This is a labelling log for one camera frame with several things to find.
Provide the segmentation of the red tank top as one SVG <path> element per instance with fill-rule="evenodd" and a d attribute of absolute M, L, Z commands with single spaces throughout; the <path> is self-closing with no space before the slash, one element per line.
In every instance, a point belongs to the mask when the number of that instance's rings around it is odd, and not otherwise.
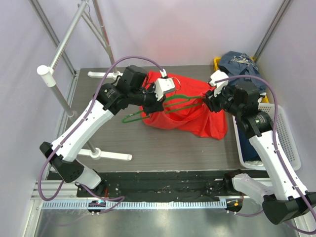
<path fill-rule="evenodd" d="M 196 99 L 182 104 L 181 99 L 165 102 L 165 106 L 171 106 L 166 107 L 163 112 L 150 114 L 148 118 L 145 113 L 141 113 L 144 124 L 164 130 L 187 131 L 202 138 L 223 139 L 228 132 L 225 112 L 211 112 L 202 101 L 202 96 L 213 90 L 213 87 L 204 81 L 181 75 L 169 73 L 168 76 L 174 79 L 176 92 L 168 94 L 167 97 L 186 95 L 195 96 Z"/>

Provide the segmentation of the yellow plastic tray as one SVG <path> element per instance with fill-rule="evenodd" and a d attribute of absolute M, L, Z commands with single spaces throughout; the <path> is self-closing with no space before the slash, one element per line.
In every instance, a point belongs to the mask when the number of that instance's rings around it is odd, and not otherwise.
<path fill-rule="evenodd" d="M 219 64 L 220 60 L 221 60 L 221 57 L 214 58 L 214 60 L 213 60 L 214 71 L 218 70 L 218 64 Z M 261 99 L 259 99 L 259 102 L 260 103 L 269 103 L 269 100 L 267 98 L 267 94 L 265 92 L 261 94 Z"/>

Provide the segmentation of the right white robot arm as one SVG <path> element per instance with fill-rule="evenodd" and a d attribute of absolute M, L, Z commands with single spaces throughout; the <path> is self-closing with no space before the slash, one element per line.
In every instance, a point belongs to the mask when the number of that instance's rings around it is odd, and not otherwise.
<path fill-rule="evenodd" d="M 275 225 L 313 212 L 316 194 L 308 191 L 286 158 L 276 133 L 277 119 L 259 109 L 260 93 L 256 85 L 242 81 L 228 86 L 224 80 L 210 85 L 213 90 L 206 92 L 204 103 L 212 112 L 224 110 L 234 116 L 238 129 L 244 132 L 263 162 L 272 184 L 266 186 L 238 170 L 225 176 L 225 193 L 249 196 L 262 206 L 266 217 Z"/>

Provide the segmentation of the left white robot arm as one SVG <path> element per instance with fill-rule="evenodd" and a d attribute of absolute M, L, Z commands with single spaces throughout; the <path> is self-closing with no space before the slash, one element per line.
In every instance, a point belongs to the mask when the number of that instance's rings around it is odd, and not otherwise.
<path fill-rule="evenodd" d="M 142 68 L 126 67 L 114 82 L 101 85 L 84 112 L 62 136 L 40 145 L 46 164 L 51 164 L 64 182 L 76 182 L 94 197 L 102 196 L 106 182 L 95 170 L 77 160 L 79 151 L 103 124 L 129 105 L 143 107 L 146 114 L 163 111 L 166 94 L 174 89 L 174 82 L 165 70 L 161 71 L 160 78 L 149 82 Z"/>

